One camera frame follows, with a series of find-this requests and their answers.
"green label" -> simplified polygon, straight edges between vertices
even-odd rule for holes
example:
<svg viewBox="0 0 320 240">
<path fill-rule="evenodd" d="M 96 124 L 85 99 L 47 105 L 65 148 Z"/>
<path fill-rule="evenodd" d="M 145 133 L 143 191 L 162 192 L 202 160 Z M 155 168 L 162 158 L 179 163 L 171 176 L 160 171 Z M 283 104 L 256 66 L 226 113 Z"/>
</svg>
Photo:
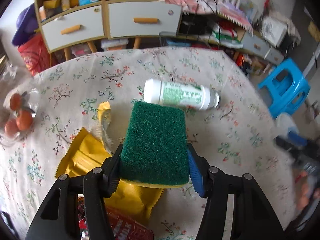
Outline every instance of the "green label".
<svg viewBox="0 0 320 240">
<path fill-rule="evenodd" d="M 162 102 L 170 105 L 201 106 L 201 88 L 171 82 L 163 83 Z"/>
</svg>

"blue object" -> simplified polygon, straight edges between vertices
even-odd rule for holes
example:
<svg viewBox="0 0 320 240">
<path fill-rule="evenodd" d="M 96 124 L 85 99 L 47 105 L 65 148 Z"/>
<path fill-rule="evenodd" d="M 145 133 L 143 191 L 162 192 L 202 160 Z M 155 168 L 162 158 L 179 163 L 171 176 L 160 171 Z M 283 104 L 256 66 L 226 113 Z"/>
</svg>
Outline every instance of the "blue object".
<svg viewBox="0 0 320 240">
<path fill-rule="evenodd" d="M 288 133 L 288 138 L 296 146 L 304 147 L 304 146 L 306 146 L 308 144 L 307 139 L 305 139 L 305 138 L 301 137 L 300 135 L 296 134 L 294 131 L 290 131 Z"/>
<path fill-rule="evenodd" d="M 98 0 L 79 0 L 79 5 L 86 5 L 89 3 L 97 2 Z"/>
<path fill-rule="evenodd" d="M 195 189 L 195 192 L 199 194 L 200 197 L 204 197 L 205 190 L 203 185 L 203 177 L 198 169 L 196 161 L 193 159 L 190 150 L 187 149 L 187 152 L 189 161 L 189 174 L 193 184 L 193 188 Z"/>
<path fill-rule="evenodd" d="M 283 70 L 286 70 L 288 75 L 281 81 L 276 80 L 276 77 Z M 259 89 L 263 87 L 268 89 L 273 99 L 271 106 L 269 106 L 273 118 L 277 118 L 282 112 L 292 115 L 307 98 L 310 90 L 307 80 L 291 58 L 283 61 L 265 80 L 258 84 Z"/>
<path fill-rule="evenodd" d="M 166 39 L 168 46 L 177 46 L 177 47 L 191 47 L 190 42 L 182 42 L 182 41 L 173 41 L 171 39 Z"/>
</svg>

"blue gripper pad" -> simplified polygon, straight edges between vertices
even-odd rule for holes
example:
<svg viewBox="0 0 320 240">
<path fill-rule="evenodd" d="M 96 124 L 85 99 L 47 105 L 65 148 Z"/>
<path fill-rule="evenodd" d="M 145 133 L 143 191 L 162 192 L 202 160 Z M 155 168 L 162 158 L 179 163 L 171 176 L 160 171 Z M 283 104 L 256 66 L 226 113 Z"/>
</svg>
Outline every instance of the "blue gripper pad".
<svg viewBox="0 0 320 240">
<path fill-rule="evenodd" d="M 192 155 L 189 149 L 187 149 L 187 152 L 188 152 L 189 174 L 190 174 L 191 182 L 193 184 L 195 191 L 199 194 L 199 196 L 204 197 L 205 190 L 204 190 L 202 174 L 198 169 L 194 156 Z"/>
</svg>

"table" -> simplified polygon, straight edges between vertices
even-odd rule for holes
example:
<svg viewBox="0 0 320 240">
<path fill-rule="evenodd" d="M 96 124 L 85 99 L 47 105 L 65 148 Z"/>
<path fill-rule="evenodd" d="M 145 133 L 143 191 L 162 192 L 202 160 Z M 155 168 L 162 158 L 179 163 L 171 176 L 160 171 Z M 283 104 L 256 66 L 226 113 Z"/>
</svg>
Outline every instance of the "table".
<svg viewBox="0 0 320 240">
<path fill-rule="evenodd" d="M 201 84 L 221 93 L 221 106 L 185 110 L 188 142 L 210 165 L 227 174 L 251 173 L 285 228 L 295 212 L 290 160 L 274 148 L 273 120 L 254 87 L 221 51 L 154 48 L 94 53 L 35 76 L 41 102 L 31 132 L 12 147 L 0 146 L 0 203 L 23 239 L 55 181 L 60 159 L 81 127 L 96 133 L 99 103 L 109 101 L 109 135 L 123 140 L 135 101 L 149 78 Z M 191 182 L 168 189 L 154 207 L 149 228 L 155 239 L 194 239 L 206 200 Z M 232 201 L 224 238 L 230 236 Z"/>
</svg>

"red milk package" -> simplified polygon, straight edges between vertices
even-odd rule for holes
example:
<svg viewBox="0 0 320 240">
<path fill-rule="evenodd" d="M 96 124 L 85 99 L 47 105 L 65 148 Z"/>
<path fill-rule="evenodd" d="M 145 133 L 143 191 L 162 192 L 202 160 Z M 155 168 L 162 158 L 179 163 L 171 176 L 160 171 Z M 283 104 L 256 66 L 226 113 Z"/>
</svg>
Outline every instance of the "red milk package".
<svg viewBox="0 0 320 240">
<path fill-rule="evenodd" d="M 145 226 L 119 213 L 116 209 L 106 207 L 106 210 L 115 240 L 153 240 L 153 232 Z M 78 198 L 78 211 L 81 239 L 89 240 L 82 197 Z"/>
</svg>

